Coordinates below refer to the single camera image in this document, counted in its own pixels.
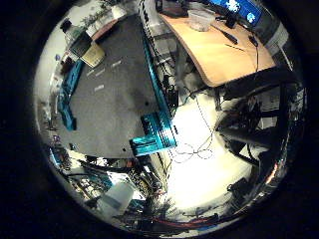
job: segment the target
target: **desk surface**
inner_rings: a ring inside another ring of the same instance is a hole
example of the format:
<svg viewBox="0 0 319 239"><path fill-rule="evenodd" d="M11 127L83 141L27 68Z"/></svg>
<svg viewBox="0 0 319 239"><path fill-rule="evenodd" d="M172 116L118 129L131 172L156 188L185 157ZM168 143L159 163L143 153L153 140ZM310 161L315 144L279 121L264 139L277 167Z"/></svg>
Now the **desk surface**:
<svg viewBox="0 0 319 239"><path fill-rule="evenodd" d="M237 38L233 45L225 36L213 27L208 32L191 29L188 18L170 18L160 15L174 32L188 54L194 61L203 81L210 87L217 87L229 81L255 73L257 67L256 48L248 39L249 32L236 25L229 29L224 23L214 21L212 24ZM258 71L274 67L275 64L268 51L258 40ZM226 46L234 46L244 51Z"/></svg>

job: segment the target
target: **monitor screen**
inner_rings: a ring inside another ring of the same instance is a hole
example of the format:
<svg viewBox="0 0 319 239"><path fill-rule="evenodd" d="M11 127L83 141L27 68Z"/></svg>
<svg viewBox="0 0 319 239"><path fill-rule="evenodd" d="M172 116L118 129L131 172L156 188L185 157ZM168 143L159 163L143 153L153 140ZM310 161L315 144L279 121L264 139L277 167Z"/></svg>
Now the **monitor screen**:
<svg viewBox="0 0 319 239"><path fill-rule="evenodd" d="M249 0L209 0L209 2L238 13L242 18L255 26L261 16L261 10Z"/></svg>

